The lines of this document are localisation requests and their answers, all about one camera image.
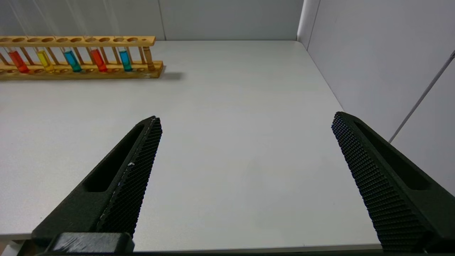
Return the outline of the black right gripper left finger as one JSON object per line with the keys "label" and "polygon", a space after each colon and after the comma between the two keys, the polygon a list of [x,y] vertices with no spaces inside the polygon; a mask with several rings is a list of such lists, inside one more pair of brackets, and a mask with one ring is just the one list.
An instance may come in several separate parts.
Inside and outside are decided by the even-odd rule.
{"label": "black right gripper left finger", "polygon": [[160,118],[137,123],[33,230],[47,246],[64,232],[133,235],[162,135]]}

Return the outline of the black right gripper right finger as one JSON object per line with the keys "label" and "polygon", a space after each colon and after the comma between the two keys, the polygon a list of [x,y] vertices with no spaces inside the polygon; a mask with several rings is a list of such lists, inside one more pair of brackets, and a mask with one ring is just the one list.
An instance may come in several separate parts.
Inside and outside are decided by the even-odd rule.
{"label": "black right gripper right finger", "polygon": [[385,252],[453,254],[455,198],[359,118],[332,131]]}

